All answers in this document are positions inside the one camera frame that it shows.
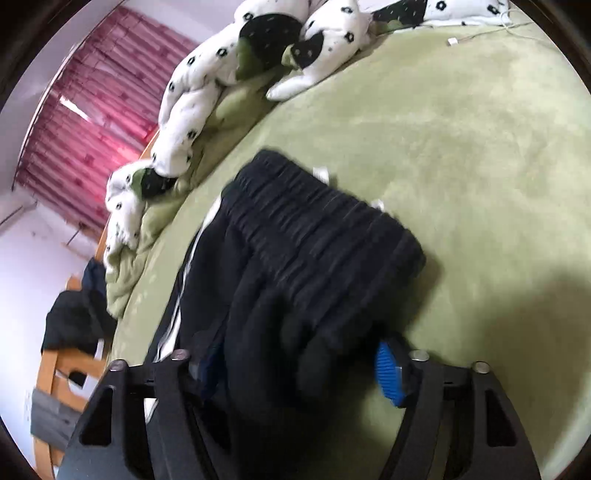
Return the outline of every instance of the metal screw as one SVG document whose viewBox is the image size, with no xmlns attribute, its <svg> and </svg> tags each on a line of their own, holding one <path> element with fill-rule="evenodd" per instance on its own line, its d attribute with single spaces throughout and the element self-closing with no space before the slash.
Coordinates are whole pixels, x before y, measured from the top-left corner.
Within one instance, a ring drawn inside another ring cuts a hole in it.
<svg viewBox="0 0 591 480">
<path fill-rule="evenodd" d="M 417 362 L 426 362 L 429 360 L 429 354 L 425 350 L 413 350 L 410 352 L 410 358 Z"/>
<path fill-rule="evenodd" d="M 487 364 L 486 362 L 475 362 L 472 365 L 472 369 L 477 374 L 487 374 L 488 372 L 491 371 L 491 366 L 489 364 Z"/>
<path fill-rule="evenodd" d="M 170 358 L 172 360 L 186 360 L 189 358 L 189 351 L 184 349 L 175 350 Z"/>
<path fill-rule="evenodd" d="M 121 372 L 125 367 L 127 367 L 125 360 L 113 360 L 109 365 L 109 370 L 112 372 Z"/>
</svg>

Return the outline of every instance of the green blanket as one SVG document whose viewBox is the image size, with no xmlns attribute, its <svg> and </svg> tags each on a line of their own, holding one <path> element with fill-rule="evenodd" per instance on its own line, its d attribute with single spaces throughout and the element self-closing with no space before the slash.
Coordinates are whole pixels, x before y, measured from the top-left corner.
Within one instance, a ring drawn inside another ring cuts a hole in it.
<svg viewBox="0 0 591 480">
<path fill-rule="evenodd" d="M 260 121 L 177 200 L 145 254 L 112 357 L 142 362 L 204 214 L 241 165 L 275 148 L 383 200 L 412 230 L 427 265 L 393 321 L 409 322 L 410 341 L 446 362 L 488 361 L 554 478 L 591 424 L 591 97 L 554 48 L 505 32 L 446 44 L 473 32 L 382 39 Z M 377 478 L 401 412 L 364 366 L 335 411 L 298 476 Z"/>
<path fill-rule="evenodd" d="M 279 70 L 262 74 L 229 88 L 207 119 L 202 134 L 193 143 L 193 160 L 189 170 L 165 195 L 147 202 L 142 218 L 136 251 L 124 247 L 110 254 L 109 263 L 116 268 L 107 274 L 107 301 L 110 314 L 121 320 L 129 295 L 144 272 L 154 243 L 173 220 L 189 192 L 195 189 L 232 148 L 274 106 L 265 93 L 281 77 Z"/>
</svg>

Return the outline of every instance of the red curtain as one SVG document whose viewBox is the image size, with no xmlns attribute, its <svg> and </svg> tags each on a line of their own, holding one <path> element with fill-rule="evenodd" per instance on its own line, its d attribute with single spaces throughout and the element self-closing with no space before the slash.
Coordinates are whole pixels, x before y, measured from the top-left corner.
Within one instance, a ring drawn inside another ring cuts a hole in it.
<svg viewBox="0 0 591 480">
<path fill-rule="evenodd" d="M 164 88 L 195 47 L 148 17 L 113 10 L 51 86 L 16 182 L 66 220 L 100 235 L 108 219 L 109 175 L 148 145 Z"/>
</svg>

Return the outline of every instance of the white stripe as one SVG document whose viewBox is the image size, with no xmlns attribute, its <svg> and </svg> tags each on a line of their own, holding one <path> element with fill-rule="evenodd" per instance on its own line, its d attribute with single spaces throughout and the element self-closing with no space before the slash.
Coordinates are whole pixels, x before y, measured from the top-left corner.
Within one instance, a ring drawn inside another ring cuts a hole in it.
<svg viewBox="0 0 591 480">
<path fill-rule="evenodd" d="M 222 198 L 218 197 L 216 201 L 213 202 L 212 207 L 207 212 L 205 219 L 203 220 L 203 223 L 201 225 L 201 228 L 199 229 L 199 233 L 197 233 L 197 238 L 195 239 L 195 243 L 193 244 L 193 249 L 191 250 L 191 254 L 189 255 L 189 260 L 187 261 L 187 264 L 185 265 L 185 269 L 183 271 L 183 285 L 181 286 L 181 292 L 178 295 L 177 301 L 174 305 L 174 311 L 172 316 L 173 321 L 169 324 L 166 333 L 158 342 L 158 351 L 156 353 L 156 358 L 154 359 L 154 362 L 161 361 L 163 358 L 169 356 L 174 350 L 174 345 L 177 342 L 178 330 L 181 326 L 182 320 L 180 302 L 184 293 L 187 275 L 191 271 L 191 263 L 193 262 L 193 256 L 195 255 L 195 250 L 197 249 L 197 243 L 199 243 L 199 239 L 203 235 L 204 230 L 209 226 L 211 222 L 213 222 L 213 219 L 217 215 L 217 212 L 221 204 Z M 148 423 L 150 421 L 150 418 L 152 418 L 152 414 L 154 413 L 154 409 L 156 408 L 157 404 L 158 401 L 155 398 L 144 399 L 144 416 L 146 423 Z"/>
</svg>

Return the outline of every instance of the wooden bed frame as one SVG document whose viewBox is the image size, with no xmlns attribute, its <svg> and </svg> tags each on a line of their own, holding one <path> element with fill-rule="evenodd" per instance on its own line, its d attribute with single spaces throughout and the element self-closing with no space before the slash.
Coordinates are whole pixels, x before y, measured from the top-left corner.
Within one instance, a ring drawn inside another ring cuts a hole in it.
<svg viewBox="0 0 591 480">
<path fill-rule="evenodd" d="M 150 157 L 150 151 L 154 142 L 158 138 L 158 132 L 154 134 L 152 140 L 140 155 L 143 160 Z M 95 258 L 102 262 L 105 254 L 107 230 L 103 230 L 98 246 L 96 248 Z M 66 290 L 81 290 L 82 281 L 76 276 L 71 276 L 66 283 Z M 106 368 L 106 358 L 109 353 L 109 345 L 103 347 L 101 359 L 95 359 L 92 356 L 81 352 L 76 348 L 62 350 L 44 350 L 41 354 L 41 363 L 39 364 L 39 373 L 37 374 L 37 389 L 55 398 L 60 403 L 82 412 L 86 407 L 87 400 L 76 395 L 70 389 L 68 375 L 73 372 L 81 372 L 90 377 L 99 379 Z M 33 437 L 33 448 L 35 452 L 35 471 L 42 480 L 55 480 L 54 467 L 61 465 L 64 452 L 49 446 L 44 441 Z"/>
</svg>

